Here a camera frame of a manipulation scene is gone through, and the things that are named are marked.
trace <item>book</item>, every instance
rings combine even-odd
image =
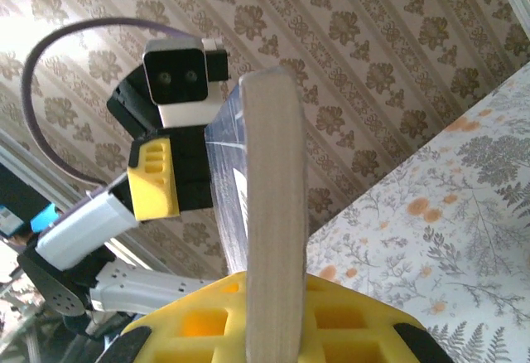
[[[295,363],[306,294],[305,116],[282,67],[243,76],[206,128],[230,272],[247,270],[248,363]]]

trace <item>blue object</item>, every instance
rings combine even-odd
[[[34,233],[40,233],[58,218],[59,214],[55,212],[55,204],[51,203],[31,220],[31,230]]]

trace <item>black bracket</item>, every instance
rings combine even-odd
[[[17,261],[35,284],[48,305],[64,316],[79,316],[90,306],[89,290],[97,284],[96,276],[103,266],[115,259],[114,254],[102,246],[76,264],[60,271],[35,251],[30,244],[18,255]]]

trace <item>table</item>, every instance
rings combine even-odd
[[[456,362],[530,362],[530,64],[317,231],[307,257],[415,316]]]

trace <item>yellow robot part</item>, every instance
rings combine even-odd
[[[151,329],[135,363],[245,363],[245,275],[237,273],[129,325]],[[413,317],[308,275],[298,363],[417,363],[394,325]]]
[[[127,175],[137,220],[180,214],[169,138],[153,139],[139,146],[137,166],[128,167]]]

